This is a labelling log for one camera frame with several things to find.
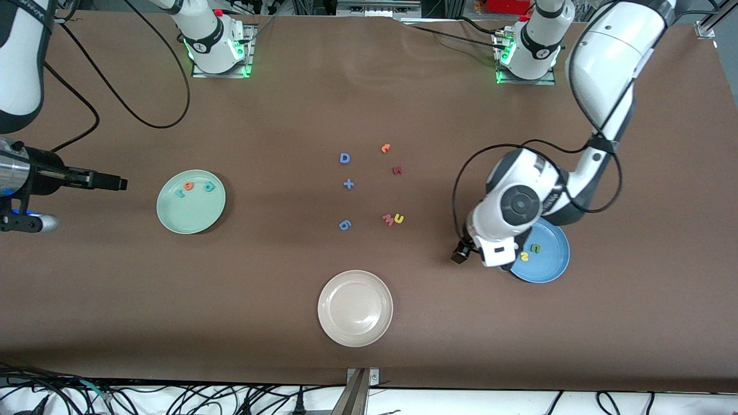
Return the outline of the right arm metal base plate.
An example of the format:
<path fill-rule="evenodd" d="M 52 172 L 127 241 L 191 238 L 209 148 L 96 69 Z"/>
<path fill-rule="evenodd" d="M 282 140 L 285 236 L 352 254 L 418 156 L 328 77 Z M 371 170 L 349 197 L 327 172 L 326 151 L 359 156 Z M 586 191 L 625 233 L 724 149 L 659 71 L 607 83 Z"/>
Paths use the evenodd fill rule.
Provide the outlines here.
<path fill-rule="evenodd" d="M 221 18 L 223 34 L 212 45 L 185 39 L 194 78 L 250 78 L 258 26 Z"/>

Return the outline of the red box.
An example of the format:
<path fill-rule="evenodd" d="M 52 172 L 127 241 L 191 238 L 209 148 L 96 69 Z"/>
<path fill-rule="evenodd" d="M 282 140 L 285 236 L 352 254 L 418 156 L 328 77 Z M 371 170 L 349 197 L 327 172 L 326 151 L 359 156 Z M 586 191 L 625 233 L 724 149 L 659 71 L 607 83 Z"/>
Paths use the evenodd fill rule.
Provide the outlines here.
<path fill-rule="evenodd" d="M 532 0 L 485 0 L 485 10 L 502 15 L 524 15 Z"/>

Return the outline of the beige plate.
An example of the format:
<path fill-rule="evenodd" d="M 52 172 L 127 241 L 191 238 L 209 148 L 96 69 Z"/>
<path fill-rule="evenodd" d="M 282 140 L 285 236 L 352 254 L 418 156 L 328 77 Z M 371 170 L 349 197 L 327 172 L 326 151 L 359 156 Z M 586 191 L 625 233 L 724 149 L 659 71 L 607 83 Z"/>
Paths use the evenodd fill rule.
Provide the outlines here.
<path fill-rule="evenodd" d="M 386 333 L 394 312 L 387 285 L 365 270 L 343 271 L 322 288 L 317 318 L 332 341 L 350 348 L 374 344 Z"/>

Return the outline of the aluminium frame beam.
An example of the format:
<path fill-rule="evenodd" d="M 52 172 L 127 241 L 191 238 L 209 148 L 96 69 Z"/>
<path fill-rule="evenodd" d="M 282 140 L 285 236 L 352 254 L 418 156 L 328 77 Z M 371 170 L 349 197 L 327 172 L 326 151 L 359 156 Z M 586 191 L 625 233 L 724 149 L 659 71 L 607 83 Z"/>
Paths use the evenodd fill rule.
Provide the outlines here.
<path fill-rule="evenodd" d="M 335 16 L 421 18 L 421 0 L 336 0 Z"/>

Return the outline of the blue plate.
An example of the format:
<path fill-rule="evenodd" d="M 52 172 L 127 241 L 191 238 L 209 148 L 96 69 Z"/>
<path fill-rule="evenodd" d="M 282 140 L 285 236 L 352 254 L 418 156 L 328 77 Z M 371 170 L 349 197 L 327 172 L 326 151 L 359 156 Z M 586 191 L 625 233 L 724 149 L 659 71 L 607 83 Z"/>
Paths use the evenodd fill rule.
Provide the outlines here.
<path fill-rule="evenodd" d="M 541 253 L 530 251 L 531 244 L 539 244 Z M 559 278 L 569 265 L 570 244 L 565 233 L 559 226 L 555 226 L 540 218 L 533 223 L 524 242 L 519 245 L 520 252 L 527 252 L 529 260 L 522 262 L 520 252 L 510 268 L 510 272 L 520 280 L 544 284 Z"/>

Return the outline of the aluminium frame rail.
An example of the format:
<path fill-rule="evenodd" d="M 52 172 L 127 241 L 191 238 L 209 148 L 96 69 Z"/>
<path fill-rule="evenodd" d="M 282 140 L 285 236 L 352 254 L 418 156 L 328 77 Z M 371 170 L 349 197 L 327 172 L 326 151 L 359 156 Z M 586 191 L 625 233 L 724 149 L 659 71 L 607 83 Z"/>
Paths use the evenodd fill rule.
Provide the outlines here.
<path fill-rule="evenodd" d="M 722 23 L 727 23 L 733 13 L 738 13 L 738 0 L 706 0 L 709 7 L 704 10 L 694 10 L 696 15 L 702 15 L 701 20 L 694 24 L 699 39 L 713 39 L 715 29 Z"/>

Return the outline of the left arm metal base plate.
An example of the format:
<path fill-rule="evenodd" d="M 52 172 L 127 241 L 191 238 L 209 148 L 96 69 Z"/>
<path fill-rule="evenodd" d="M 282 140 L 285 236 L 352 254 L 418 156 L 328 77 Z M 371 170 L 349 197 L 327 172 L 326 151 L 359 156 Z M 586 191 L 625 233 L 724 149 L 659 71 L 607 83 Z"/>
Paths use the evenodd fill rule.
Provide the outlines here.
<path fill-rule="evenodd" d="M 496 31 L 491 35 L 495 51 L 496 81 L 499 84 L 553 86 L 553 67 L 561 51 L 560 44 L 542 46 L 526 42 L 525 35 L 511 31 Z"/>

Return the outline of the mint green plate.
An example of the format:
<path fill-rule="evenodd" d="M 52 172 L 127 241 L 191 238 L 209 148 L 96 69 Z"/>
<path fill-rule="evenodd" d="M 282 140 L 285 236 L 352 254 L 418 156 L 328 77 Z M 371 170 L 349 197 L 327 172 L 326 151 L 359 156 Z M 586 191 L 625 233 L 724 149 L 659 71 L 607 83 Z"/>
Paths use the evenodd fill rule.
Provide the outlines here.
<path fill-rule="evenodd" d="M 205 192 L 203 185 L 212 181 L 216 189 Z M 192 181 L 192 191 L 185 191 L 183 184 Z M 182 189 L 184 198 L 176 196 Z M 159 222 L 169 231 L 191 235 L 205 231 L 219 220 L 225 210 L 227 192 L 219 177 L 201 169 L 191 169 L 172 176 L 159 191 L 156 198 L 156 215 Z"/>

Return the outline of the brown table cover sheet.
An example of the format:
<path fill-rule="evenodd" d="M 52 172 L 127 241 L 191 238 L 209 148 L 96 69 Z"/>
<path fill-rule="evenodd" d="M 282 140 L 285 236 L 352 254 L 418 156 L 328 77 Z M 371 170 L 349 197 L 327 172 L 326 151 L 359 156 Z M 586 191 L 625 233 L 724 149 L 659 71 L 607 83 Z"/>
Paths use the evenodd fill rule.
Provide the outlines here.
<path fill-rule="evenodd" d="M 549 284 L 450 258 L 472 153 L 590 134 L 562 64 L 555 86 L 496 84 L 490 55 L 390 18 L 277 17 L 250 78 L 190 80 L 186 118 L 159 130 L 55 31 L 48 63 L 101 117 L 60 156 L 129 186 L 34 197 L 59 228 L 0 233 L 0 361 L 121 379 L 339 384 L 372 366 L 392 387 L 738 391 L 738 108 L 716 47 L 688 25 L 659 42 L 635 82 L 622 194 L 564 229 L 570 264 Z M 227 202 L 181 235 L 156 200 L 191 169 L 218 176 Z M 317 318 L 348 270 L 393 298 L 389 329 L 361 348 Z"/>

